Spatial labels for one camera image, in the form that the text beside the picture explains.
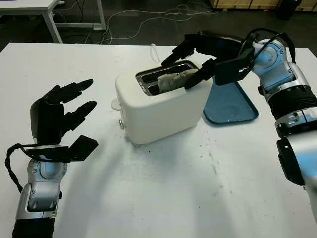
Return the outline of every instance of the robotic arm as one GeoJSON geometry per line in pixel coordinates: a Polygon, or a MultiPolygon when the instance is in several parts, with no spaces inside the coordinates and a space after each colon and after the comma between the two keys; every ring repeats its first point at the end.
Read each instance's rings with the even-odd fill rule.
{"type": "Polygon", "coordinates": [[[185,40],[163,61],[169,65],[197,52],[212,55],[185,83],[189,89],[214,77],[217,85],[242,80],[250,71],[260,79],[258,91],[275,117],[279,160],[286,178],[304,186],[317,223],[317,99],[296,65],[295,47],[285,33],[265,28],[251,31],[244,40],[209,32],[185,35],[185,40]],[[259,31],[275,35],[258,41],[259,31]],[[288,62],[283,39],[292,57],[288,62]]]}
{"type": "Polygon", "coordinates": [[[34,145],[15,144],[8,149],[5,165],[17,185],[20,201],[12,233],[19,237],[52,237],[58,201],[62,198],[60,182],[67,170],[67,163],[84,161],[97,147],[97,141],[81,135],[70,147],[61,146],[62,137],[74,130],[96,106],[90,101],[74,112],[64,114],[64,105],[87,89],[93,80],[55,86],[31,106],[31,129],[34,145]],[[11,169],[10,155],[15,149],[31,158],[28,164],[28,183],[22,188],[11,169]]]}

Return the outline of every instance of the blue tray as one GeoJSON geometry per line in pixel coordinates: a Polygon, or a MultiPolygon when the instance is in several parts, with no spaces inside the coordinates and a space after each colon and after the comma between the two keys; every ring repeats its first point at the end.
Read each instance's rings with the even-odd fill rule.
{"type": "Polygon", "coordinates": [[[227,124],[254,120],[259,112],[241,86],[235,82],[222,86],[213,84],[204,114],[212,123],[227,124]]]}

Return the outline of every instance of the table surface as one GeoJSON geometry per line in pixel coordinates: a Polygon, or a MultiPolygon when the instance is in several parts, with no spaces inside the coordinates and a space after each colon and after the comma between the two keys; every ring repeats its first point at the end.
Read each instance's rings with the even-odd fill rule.
{"type": "MultiPolygon", "coordinates": [[[[157,46],[161,59],[172,46],[157,46]]],[[[297,63],[317,92],[317,59],[297,48],[297,63]]],[[[203,63],[196,53],[189,60],[203,63]]],[[[0,151],[32,143],[31,104],[53,86],[94,79],[83,95],[65,105],[73,111],[89,100],[97,107],[62,140],[81,134],[99,142],[84,162],[69,164],[62,181],[56,238],[313,238],[315,225],[302,187],[287,181],[278,161],[274,118],[250,73],[241,86],[260,115],[251,123],[207,124],[168,138],[133,145],[110,107],[114,81],[131,67],[150,65],[149,46],[10,43],[0,53],[0,151]]],[[[28,158],[12,157],[20,182],[28,158]]],[[[0,166],[0,230],[11,237],[19,199],[0,166]]]]}
{"type": "Polygon", "coordinates": [[[48,10],[59,0],[16,0],[0,1],[0,11],[11,10],[48,10]]]}

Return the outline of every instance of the floor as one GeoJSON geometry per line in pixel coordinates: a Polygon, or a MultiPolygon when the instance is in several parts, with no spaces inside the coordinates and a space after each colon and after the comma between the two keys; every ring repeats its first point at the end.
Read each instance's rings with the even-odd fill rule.
{"type": "MultiPolygon", "coordinates": [[[[81,12],[75,0],[65,0],[65,6],[56,9],[56,22],[79,22],[81,12]]],[[[83,22],[98,22],[97,5],[94,0],[84,1],[83,22]]],[[[128,10],[143,10],[169,13],[197,13],[175,15],[128,11],[118,14],[109,21],[109,31],[92,31],[82,28],[61,28],[65,43],[100,43],[123,45],[177,45],[186,33],[208,29],[229,35],[244,37],[256,27],[284,31],[293,39],[296,47],[307,47],[317,56],[317,14],[296,12],[285,21],[276,17],[274,11],[213,11],[207,0],[102,0],[106,23],[113,14],[128,10]]],[[[16,16],[0,18],[0,51],[9,42],[53,42],[40,16],[16,16]]]]}

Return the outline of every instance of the desk leg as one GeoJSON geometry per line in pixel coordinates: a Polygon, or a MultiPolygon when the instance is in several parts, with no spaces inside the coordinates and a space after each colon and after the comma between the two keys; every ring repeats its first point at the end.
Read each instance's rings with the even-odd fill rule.
{"type": "Polygon", "coordinates": [[[42,11],[44,21],[55,43],[63,43],[50,11],[42,11]]]}
{"type": "Polygon", "coordinates": [[[101,0],[97,0],[97,6],[98,6],[101,28],[105,30],[106,24],[105,24],[105,17],[104,17],[104,11],[103,11],[103,6],[101,4],[101,0]]]}

